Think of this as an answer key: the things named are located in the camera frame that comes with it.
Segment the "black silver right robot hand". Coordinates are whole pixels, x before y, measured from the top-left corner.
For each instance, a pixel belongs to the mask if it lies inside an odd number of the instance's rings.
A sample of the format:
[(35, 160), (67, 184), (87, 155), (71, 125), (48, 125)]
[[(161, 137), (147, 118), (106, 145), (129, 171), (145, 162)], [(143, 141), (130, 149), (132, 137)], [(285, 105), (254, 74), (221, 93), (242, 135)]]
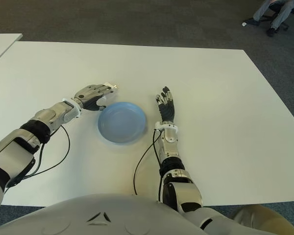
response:
[(173, 96), (167, 86), (162, 89), (162, 92), (156, 96), (156, 102), (162, 118), (162, 122), (174, 123), (175, 108)]

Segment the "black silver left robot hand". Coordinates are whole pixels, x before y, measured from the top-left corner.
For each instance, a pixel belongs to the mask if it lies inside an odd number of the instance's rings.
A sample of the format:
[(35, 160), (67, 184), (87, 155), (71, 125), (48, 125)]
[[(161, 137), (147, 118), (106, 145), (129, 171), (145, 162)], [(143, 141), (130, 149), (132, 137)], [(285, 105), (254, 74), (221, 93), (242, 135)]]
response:
[(112, 87), (103, 84), (88, 85), (78, 91), (73, 100), (80, 105), (82, 109), (89, 111), (102, 111), (106, 108), (105, 105), (98, 105), (97, 101), (114, 91)]

